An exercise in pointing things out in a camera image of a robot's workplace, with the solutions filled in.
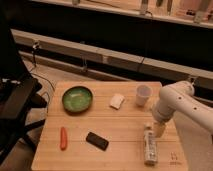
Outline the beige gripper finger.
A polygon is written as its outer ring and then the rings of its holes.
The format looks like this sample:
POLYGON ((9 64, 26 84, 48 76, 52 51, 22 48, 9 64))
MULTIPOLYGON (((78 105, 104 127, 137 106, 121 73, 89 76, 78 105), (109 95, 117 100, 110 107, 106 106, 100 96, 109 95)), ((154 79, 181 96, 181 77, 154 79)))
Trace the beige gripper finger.
POLYGON ((158 123, 158 122, 154 123, 153 130, 154 130, 154 135, 156 138, 160 138, 163 135, 165 131, 165 127, 166 125, 164 123, 158 123))

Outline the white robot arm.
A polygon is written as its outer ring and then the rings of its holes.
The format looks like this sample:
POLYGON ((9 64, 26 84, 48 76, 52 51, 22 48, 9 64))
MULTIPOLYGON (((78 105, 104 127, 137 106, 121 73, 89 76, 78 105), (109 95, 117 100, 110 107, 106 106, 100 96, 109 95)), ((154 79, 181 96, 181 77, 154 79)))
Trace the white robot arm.
POLYGON ((195 89, 188 81, 179 81, 163 86, 159 99, 152 106, 154 133, 161 137, 175 111, 179 111, 213 134, 213 108, 193 98, 195 89))

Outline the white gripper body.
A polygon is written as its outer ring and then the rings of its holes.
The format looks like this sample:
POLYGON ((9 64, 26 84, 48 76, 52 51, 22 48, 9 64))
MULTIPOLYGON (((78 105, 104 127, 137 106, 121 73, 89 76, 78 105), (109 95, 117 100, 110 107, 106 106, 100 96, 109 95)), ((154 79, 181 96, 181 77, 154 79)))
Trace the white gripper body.
POLYGON ((173 117, 173 110, 161 111, 156 105, 152 107, 152 116, 159 123, 166 123, 173 117))

